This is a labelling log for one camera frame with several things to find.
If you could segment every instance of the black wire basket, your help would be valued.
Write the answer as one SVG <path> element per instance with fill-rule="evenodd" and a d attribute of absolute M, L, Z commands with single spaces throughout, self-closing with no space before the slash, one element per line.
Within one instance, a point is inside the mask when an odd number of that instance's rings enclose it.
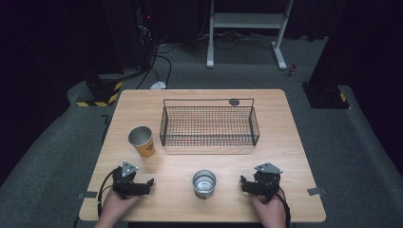
<path fill-rule="evenodd" d="M 256 145 L 253 99 L 163 100 L 163 146 Z"/>

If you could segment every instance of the hand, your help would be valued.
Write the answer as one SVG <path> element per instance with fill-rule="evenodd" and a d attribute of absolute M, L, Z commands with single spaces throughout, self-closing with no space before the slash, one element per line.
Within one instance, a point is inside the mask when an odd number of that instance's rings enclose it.
<path fill-rule="evenodd" d="M 284 199 L 282 191 L 278 194 Z M 258 213 L 259 220 L 265 228 L 284 228 L 286 214 L 284 205 L 277 195 L 274 195 L 267 203 L 262 203 L 259 198 L 249 194 L 252 205 Z"/>
<path fill-rule="evenodd" d="M 139 196 L 122 199 L 119 194 L 110 189 L 95 227 L 113 227 L 140 199 L 141 197 Z"/>

